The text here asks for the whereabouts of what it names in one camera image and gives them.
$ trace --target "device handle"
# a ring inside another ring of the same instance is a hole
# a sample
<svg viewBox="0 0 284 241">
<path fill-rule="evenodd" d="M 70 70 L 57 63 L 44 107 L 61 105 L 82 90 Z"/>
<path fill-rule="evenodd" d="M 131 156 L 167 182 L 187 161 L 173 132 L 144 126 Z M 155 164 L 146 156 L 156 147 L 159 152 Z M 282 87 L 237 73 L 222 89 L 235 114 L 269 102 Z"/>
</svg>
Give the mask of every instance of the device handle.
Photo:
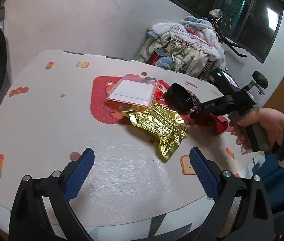
<svg viewBox="0 0 284 241">
<path fill-rule="evenodd" d="M 233 124 L 237 124 L 241 118 L 238 111 L 231 112 L 228 117 Z M 247 136 L 252 151 L 267 150 L 270 147 L 264 128 L 259 123 L 254 123 L 245 128 L 242 127 L 242 133 Z"/>
</svg>

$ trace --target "white wall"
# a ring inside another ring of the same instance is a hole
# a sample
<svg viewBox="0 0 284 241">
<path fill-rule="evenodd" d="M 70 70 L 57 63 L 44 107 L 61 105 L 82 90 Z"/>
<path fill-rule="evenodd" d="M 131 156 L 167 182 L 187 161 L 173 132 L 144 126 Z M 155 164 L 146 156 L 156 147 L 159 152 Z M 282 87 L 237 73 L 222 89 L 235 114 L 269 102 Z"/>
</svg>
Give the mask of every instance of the white wall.
<svg viewBox="0 0 284 241">
<path fill-rule="evenodd" d="M 134 59 L 146 39 L 146 29 L 160 22 L 179 22 L 189 15 L 168 0 L 7 0 L 4 33 L 14 81 L 40 52 L 67 50 Z M 266 96 L 255 88 L 260 105 L 284 76 L 284 13 L 273 47 L 261 64 L 248 52 L 237 57 L 226 47 L 227 67 L 240 86 L 257 70 L 269 87 Z"/>
</svg>

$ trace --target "window frame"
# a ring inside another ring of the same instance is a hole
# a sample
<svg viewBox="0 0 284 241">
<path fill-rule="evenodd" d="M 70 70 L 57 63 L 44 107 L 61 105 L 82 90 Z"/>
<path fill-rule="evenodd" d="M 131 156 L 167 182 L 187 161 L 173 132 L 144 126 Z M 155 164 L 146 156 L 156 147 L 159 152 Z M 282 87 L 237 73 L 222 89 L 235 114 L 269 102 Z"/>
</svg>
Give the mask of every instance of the window frame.
<svg viewBox="0 0 284 241">
<path fill-rule="evenodd" d="M 184 9 L 185 11 L 187 11 L 189 14 L 191 15 L 194 15 L 195 17 L 197 18 L 201 18 L 200 16 L 198 16 L 196 13 L 194 13 L 192 10 L 190 10 L 189 8 L 187 8 L 186 6 L 182 5 L 180 2 L 178 2 L 178 0 L 169 0 L 171 1 L 172 3 L 178 5 L 179 7 L 181 7 L 182 9 Z M 236 36 L 232 37 L 232 36 L 226 36 L 229 40 L 235 42 L 235 43 L 238 43 L 239 45 L 241 45 L 248 53 L 250 53 L 252 56 L 254 56 L 259 62 L 261 62 L 262 64 L 264 63 L 264 61 L 266 60 L 272 46 L 273 46 L 273 43 L 276 39 L 276 36 L 278 34 L 278 31 L 279 31 L 279 27 L 280 27 L 280 24 L 281 24 L 281 21 L 282 21 L 282 15 L 283 15 L 283 11 L 284 11 L 284 0 L 277 0 L 279 1 L 281 4 L 282 4 L 282 7 L 281 7 L 281 13 L 279 15 L 279 21 L 278 21 L 278 25 L 277 25 L 277 28 L 274 32 L 274 35 L 273 35 L 273 38 L 270 42 L 270 45 L 266 51 L 266 53 L 264 54 L 263 57 L 260 57 L 258 56 L 257 54 L 255 54 L 250 48 L 248 48 L 246 45 L 244 45 L 243 43 L 239 42 L 239 37 L 241 36 L 242 32 L 243 32 L 243 29 L 244 29 L 244 26 L 250 16 L 250 14 L 252 13 L 252 10 L 254 9 L 254 5 L 256 3 L 256 0 L 251 0 L 250 2 L 250 6 L 249 6 L 249 9 L 245 15 L 245 18 L 243 20 L 243 23 L 238 31 L 238 33 L 236 34 Z M 213 5 L 213 9 L 215 8 L 219 8 L 222 4 L 223 0 L 215 0 L 215 3 Z"/>
</svg>

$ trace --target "gold foil wrapper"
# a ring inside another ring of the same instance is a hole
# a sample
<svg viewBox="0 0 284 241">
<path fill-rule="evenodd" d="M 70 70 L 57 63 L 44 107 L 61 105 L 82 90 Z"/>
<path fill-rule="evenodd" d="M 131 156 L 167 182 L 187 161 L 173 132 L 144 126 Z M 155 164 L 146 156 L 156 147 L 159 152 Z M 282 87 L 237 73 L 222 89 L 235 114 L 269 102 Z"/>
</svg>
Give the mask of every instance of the gold foil wrapper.
<svg viewBox="0 0 284 241">
<path fill-rule="evenodd" d="M 159 140 L 160 158 L 167 162 L 188 133 L 181 116 L 172 110 L 153 103 L 149 108 L 132 106 L 123 111 L 132 124 L 154 134 Z"/>
</svg>

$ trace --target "pile of clothes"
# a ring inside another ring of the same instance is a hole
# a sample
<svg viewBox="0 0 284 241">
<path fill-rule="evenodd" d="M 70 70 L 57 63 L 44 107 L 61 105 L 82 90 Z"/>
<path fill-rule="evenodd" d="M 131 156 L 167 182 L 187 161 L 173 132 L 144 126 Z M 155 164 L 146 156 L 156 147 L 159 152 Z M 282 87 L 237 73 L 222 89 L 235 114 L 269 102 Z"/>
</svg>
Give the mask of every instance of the pile of clothes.
<svg viewBox="0 0 284 241">
<path fill-rule="evenodd" d="M 137 61 L 193 77 L 208 61 L 214 62 L 212 69 L 226 68 L 223 47 L 209 21 L 188 16 L 181 23 L 159 23 L 148 30 L 148 36 Z"/>
</svg>

